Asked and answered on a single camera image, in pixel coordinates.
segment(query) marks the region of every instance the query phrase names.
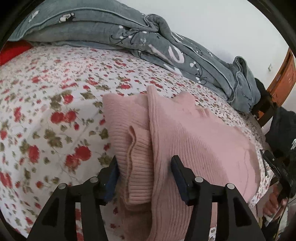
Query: wooden cabinet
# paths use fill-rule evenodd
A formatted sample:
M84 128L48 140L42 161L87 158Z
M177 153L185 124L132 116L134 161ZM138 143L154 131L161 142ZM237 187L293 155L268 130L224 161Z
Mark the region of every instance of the wooden cabinet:
M272 96L273 102L281 106L293 89L295 82L296 69L294 56L289 49L279 72L267 89Z

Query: pink sweater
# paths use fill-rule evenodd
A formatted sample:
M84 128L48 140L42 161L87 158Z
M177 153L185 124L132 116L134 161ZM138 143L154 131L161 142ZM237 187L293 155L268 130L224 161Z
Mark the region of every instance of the pink sweater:
M129 241L177 241L185 237L192 207L181 200L170 160L211 184L233 183L248 202L260 173L255 147L236 127L195 106L181 92L168 99L154 86L147 94L103 97L111 146L120 169L119 214ZM216 224L213 206L211 226Z

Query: gray blanket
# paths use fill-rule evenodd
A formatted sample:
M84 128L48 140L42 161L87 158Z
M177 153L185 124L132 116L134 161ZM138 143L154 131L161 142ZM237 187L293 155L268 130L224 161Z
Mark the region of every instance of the gray blanket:
M136 57L211 89L240 112L249 113L260 99L242 57L227 64L195 41L172 32L162 17L145 15L115 0L46 0L9 40L20 39L126 48Z

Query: white floral pattern on blanket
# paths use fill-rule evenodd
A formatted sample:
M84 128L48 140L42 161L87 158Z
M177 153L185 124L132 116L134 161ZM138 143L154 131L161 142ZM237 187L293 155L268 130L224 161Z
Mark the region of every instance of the white floral pattern on blanket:
M168 98L189 91L256 146L261 184L254 206L269 186L260 149L265 145L253 117L238 114L210 90L123 51L40 46L0 68L0 208L12 227L27 236L61 182L83 183L114 155L105 127L102 96L145 93L155 85ZM116 199L102 208L105 226L124 239ZM80 210L76 210L78 240ZM209 240L214 240L215 229Z

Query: red pillow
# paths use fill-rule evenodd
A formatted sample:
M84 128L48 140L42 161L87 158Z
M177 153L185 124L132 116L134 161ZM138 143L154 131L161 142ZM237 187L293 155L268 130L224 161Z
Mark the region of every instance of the red pillow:
M18 42L7 42L0 52L0 66L32 48L32 45L25 40Z

